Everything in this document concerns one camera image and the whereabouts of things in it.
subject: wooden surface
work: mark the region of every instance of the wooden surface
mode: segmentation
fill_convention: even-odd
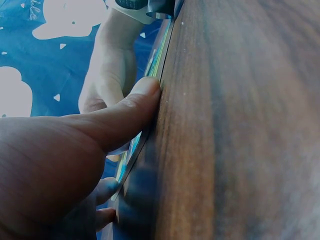
[[[320,1],[185,0],[161,85],[114,230],[319,239]]]

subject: hand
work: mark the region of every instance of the hand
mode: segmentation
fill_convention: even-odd
[[[115,217],[96,211],[117,187],[114,178],[99,183],[106,154],[142,130],[159,97],[147,77],[102,110],[0,119],[0,239],[95,239]]]
[[[95,37],[89,69],[79,97],[80,113],[110,107],[132,89],[137,75],[134,42],[143,24],[114,9]]]

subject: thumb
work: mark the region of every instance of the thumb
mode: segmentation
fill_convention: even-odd
[[[122,101],[98,111],[74,115],[71,125],[94,139],[108,154],[133,139],[152,120],[160,94],[159,81],[144,77]]]

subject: wristwatch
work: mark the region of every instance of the wristwatch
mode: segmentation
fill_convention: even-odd
[[[143,24],[154,21],[154,18],[147,16],[148,0],[110,0],[108,5]]]

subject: blue and white pattern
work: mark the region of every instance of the blue and white pattern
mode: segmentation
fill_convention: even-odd
[[[0,117],[78,113],[106,11],[103,0],[0,0]],[[145,26],[135,43],[137,79],[144,75],[160,25]]]

